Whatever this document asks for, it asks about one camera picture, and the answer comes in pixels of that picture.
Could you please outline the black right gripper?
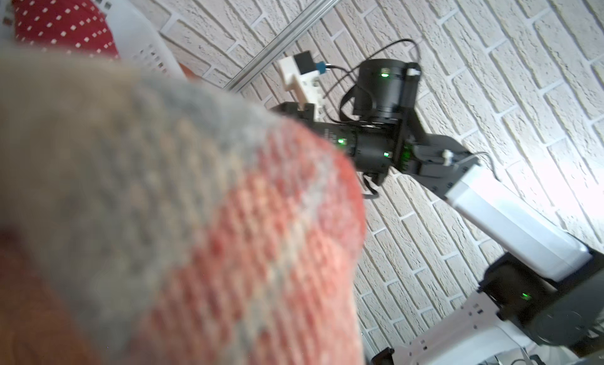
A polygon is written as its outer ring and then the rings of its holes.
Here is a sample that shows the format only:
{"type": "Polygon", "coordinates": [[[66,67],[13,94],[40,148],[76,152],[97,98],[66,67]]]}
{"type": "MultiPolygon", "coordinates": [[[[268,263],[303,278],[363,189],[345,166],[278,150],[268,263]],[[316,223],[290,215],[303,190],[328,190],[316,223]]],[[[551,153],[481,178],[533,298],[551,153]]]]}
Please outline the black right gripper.
{"type": "Polygon", "coordinates": [[[358,145],[358,132],[345,124],[325,123],[315,120],[316,106],[305,103],[302,106],[297,102],[283,102],[271,108],[271,111],[288,118],[299,121],[319,137],[333,143],[336,148],[345,153],[355,168],[358,169],[356,151],[358,145]]]}

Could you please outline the red plaid skirt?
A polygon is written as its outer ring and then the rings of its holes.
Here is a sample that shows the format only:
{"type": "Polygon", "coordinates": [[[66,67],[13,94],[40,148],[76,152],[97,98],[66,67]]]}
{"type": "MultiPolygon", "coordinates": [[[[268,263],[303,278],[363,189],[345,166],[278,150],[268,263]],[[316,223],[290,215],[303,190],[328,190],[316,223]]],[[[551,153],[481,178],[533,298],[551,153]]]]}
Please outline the red plaid skirt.
{"type": "Polygon", "coordinates": [[[1,50],[1,362],[363,364],[352,162],[239,96],[1,50]]]}

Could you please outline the red polka dot skirt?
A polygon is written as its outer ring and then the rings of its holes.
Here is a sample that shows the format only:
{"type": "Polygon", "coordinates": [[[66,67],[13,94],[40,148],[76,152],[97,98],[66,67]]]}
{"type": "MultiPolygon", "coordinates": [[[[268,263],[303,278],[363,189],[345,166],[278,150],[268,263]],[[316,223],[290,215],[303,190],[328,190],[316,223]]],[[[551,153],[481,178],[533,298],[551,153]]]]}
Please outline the red polka dot skirt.
{"type": "Polygon", "coordinates": [[[119,59],[105,14],[92,0],[12,0],[14,40],[46,52],[119,59]]]}

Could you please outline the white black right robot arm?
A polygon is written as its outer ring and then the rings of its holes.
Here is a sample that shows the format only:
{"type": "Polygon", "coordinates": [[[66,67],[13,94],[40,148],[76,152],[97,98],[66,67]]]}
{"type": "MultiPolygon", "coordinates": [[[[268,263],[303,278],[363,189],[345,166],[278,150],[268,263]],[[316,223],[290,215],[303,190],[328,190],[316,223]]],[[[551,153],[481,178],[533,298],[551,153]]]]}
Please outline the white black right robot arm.
{"type": "Polygon", "coordinates": [[[297,96],[277,110],[352,159],[369,198],[391,169],[411,176],[504,248],[478,288],[410,345],[383,349],[375,364],[480,364],[527,346],[565,347],[581,360],[603,350],[603,256],[510,191],[457,140],[429,134],[415,111],[420,65],[368,59],[343,103],[352,115],[319,121],[319,77],[309,52],[281,59],[297,96]]]}

